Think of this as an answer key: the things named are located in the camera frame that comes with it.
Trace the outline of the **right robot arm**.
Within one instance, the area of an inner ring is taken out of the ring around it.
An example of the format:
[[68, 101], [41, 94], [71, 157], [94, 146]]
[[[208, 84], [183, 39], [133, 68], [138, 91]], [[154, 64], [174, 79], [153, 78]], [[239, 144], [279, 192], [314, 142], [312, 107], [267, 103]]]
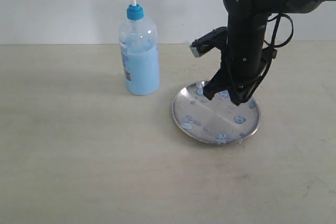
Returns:
[[228, 18], [220, 69], [204, 87], [205, 97], [227, 91], [233, 104], [248, 102], [277, 54], [275, 38], [265, 41], [267, 24], [310, 13], [326, 1], [334, 0], [223, 0]]

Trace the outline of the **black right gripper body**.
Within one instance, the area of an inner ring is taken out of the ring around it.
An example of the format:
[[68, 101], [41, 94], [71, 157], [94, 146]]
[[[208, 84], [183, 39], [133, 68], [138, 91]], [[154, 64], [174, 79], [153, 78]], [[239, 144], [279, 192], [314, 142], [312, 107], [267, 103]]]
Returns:
[[239, 18], [228, 15], [228, 63], [224, 67], [221, 89], [252, 85], [259, 76], [262, 47], [265, 39], [267, 13]]

